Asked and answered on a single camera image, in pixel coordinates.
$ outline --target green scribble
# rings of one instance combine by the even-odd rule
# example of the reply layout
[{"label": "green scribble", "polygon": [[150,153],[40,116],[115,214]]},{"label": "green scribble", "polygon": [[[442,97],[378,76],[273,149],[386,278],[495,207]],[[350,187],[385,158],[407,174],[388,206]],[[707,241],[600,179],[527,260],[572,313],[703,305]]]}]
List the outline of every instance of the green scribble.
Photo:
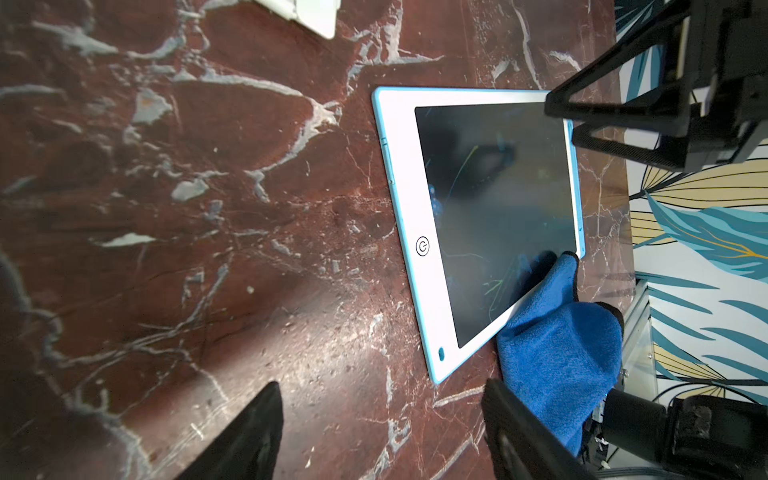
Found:
[{"label": "green scribble", "polygon": [[492,280],[490,282],[483,283],[483,285],[490,285],[491,283],[495,283],[495,285],[492,286],[487,292],[485,292],[485,295],[488,295],[490,292],[496,290],[499,285],[504,283],[504,280]]},{"label": "green scribble", "polygon": [[464,167],[467,166],[467,162],[469,162],[469,159],[472,158],[472,154],[475,153],[475,151],[480,147],[480,145],[475,145],[472,148],[472,151],[469,152],[469,155],[467,155],[466,160],[464,160],[464,163],[462,164],[462,167],[458,169],[458,173],[456,174],[456,178],[453,179],[453,184],[451,184],[451,189],[448,190],[448,196],[445,197],[445,201],[448,201],[448,199],[451,197],[451,192],[453,192],[453,187],[456,186],[456,181],[458,180],[458,176],[462,174],[462,170],[464,170]]}]

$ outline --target yellow leaf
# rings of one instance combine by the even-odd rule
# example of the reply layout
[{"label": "yellow leaf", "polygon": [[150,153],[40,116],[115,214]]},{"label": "yellow leaf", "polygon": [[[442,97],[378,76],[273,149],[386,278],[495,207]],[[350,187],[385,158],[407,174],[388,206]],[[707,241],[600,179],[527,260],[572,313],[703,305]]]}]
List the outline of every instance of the yellow leaf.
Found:
[{"label": "yellow leaf", "polygon": [[654,356],[656,357],[656,361],[667,369],[669,373],[678,377],[683,376],[687,378],[707,380],[722,380],[725,378],[710,368],[710,366],[681,359],[679,356],[669,353],[657,344],[654,344]]},{"label": "yellow leaf", "polygon": [[[661,225],[656,221],[656,217],[650,212],[631,211],[630,223],[632,225],[633,245],[643,243],[644,241],[664,234],[664,229],[661,228]],[[663,245],[675,241],[674,238],[663,238],[657,242],[653,242],[651,245]]]},{"label": "yellow leaf", "polygon": [[674,175],[674,172],[670,172],[669,170],[663,170],[657,167],[645,167],[641,190],[647,190],[651,187],[655,187],[672,175]]},{"label": "yellow leaf", "polygon": [[651,195],[662,204],[696,209],[768,205],[768,158],[708,168]]}]

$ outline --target power button icon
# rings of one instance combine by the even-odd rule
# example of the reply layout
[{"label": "power button icon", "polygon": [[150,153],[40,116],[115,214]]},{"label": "power button icon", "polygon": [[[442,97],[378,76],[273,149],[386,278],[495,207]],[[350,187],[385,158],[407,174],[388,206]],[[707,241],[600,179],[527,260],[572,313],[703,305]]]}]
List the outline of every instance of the power button icon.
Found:
[{"label": "power button icon", "polygon": [[422,257],[429,253],[429,240],[427,240],[427,237],[419,237],[416,241],[416,252]]}]

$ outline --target side button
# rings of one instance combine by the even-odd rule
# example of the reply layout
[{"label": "side button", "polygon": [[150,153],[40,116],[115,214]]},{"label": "side button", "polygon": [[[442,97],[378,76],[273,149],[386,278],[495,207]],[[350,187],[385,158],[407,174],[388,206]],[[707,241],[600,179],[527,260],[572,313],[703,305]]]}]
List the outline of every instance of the side button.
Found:
[{"label": "side button", "polygon": [[395,179],[392,178],[392,162],[389,157],[389,146],[386,144],[386,139],[382,139],[382,156],[384,157],[384,170],[386,170],[386,178],[390,185],[395,184]]}]

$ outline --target white object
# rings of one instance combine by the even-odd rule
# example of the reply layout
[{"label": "white object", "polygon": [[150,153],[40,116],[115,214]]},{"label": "white object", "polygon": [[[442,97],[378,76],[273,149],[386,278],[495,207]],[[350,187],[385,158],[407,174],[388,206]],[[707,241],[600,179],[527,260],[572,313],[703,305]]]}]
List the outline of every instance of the white object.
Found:
[{"label": "white object", "polygon": [[[504,311],[463,347],[458,347],[414,109],[445,105],[527,104],[544,102],[546,95],[546,91],[457,88],[377,88],[373,92],[376,123],[387,167],[392,202],[395,206],[400,239],[406,257],[424,354],[429,375],[434,383],[442,382],[485,345],[507,323],[522,299]],[[578,170],[575,169],[575,153],[570,142],[570,129],[571,124],[564,121],[561,141],[566,142],[565,150],[571,177],[576,252],[582,257],[584,240],[581,199],[578,193],[576,180]]]},{"label": "white object", "polygon": [[329,40],[336,34],[341,0],[256,0],[286,20],[295,20]]}]

